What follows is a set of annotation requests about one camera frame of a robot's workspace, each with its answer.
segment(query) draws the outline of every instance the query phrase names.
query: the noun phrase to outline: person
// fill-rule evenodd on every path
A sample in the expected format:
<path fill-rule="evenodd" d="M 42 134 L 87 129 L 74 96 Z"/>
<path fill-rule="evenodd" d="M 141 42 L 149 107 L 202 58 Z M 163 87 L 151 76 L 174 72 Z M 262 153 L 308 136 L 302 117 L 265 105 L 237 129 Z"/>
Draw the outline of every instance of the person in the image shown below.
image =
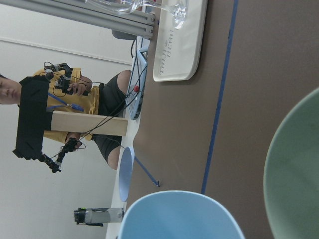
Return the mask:
<path fill-rule="evenodd" d="M 126 92 L 131 76 L 130 70 L 120 72 L 107 84 L 101 83 L 99 87 L 92 87 L 91 79 L 82 76 L 80 68 L 73 68 L 71 83 L 68 88 L 68 91 L 73 91 L 72 95 L 64 94 L 61 92 L 61 90 L 55 88 L 55 81 L 59 79 L 60 75 L 64 75 L 65 72 L 58 71 L 54 73 L 54 78 L 50 81 L 49 93 L 58 96 L 67 104 L 80 105 L 84 109 L 82 113 L 115 117 L 121 116 L 123 113 Z M 45 71 L 44 69 L 41 69 L 34 75 L 43 74 L 45 74 Z M 19 82 L 0 75 L 0 104 L 19 105 L 21 88 L 22 86 Z M 89 91 L 88 96 L 82 95 L 84 91 Z M 60 105 L 61 103 L 57 99 L 50 96 L 48 97 L 48 109 L 54 108 L 54 110 L 58 111 L 81 113 L 80 111 L 72 109 L 71 107 Z M 44 132 L 44 137 L 59 141 L 61 143 L 66 143 L 69 138 L 76 138 L 76 140 L 79 140 L 83 136 L 85 136 L 85 134 L 81 134 L 79 132 Z M 113 169 L 117 169 L 122 140 L 121 136 L 88 134 L 85 136 L 85 139 L 93 140 L 97 144 L 108 165 Z"/>

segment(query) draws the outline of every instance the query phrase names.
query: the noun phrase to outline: hand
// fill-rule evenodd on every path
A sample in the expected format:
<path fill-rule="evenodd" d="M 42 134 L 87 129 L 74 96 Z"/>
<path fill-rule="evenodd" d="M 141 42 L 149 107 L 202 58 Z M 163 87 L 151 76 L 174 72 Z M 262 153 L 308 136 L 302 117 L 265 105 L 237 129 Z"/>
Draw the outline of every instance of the hand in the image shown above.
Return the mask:
<path fill-rule="evenodd" d="M 87 85 L 84 84 L 83 82 L 78 82 L 78 83 L 70 83 L 68 91 L 73 90 L 73 95 L 77 94 L 81 96 L 83 92 L 87 90 Z"/>
<path fill-rule="evenodd" d="M 80 139 L 81 134 L 76 133 L 76 132 L 69 132 L 68 135 L 66 136 L 65 143 L 69 141 L 70 138 L 75 138 L 77 141 Z M 82 145 L 81 142 L 77 142 L 75 145 L 75 149 L 78 149 Z"/>

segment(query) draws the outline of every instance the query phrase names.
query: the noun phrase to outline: white tray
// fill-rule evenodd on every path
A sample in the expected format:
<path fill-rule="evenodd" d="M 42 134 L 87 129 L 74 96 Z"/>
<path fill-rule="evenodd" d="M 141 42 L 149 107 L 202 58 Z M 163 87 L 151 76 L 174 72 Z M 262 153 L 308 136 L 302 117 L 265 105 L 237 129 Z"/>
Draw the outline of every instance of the white tray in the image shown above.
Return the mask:
<path fill-rule="evenodd" d="M 162 3 L 174 4 L 175 0 Z M 155 81 L 182 81 L 196 72 L 204 30 L 207 0 L 188 0 L 186 21 L 174 29 L 172 16 L 162 10 L 155 52 L 153 78 Z"/>

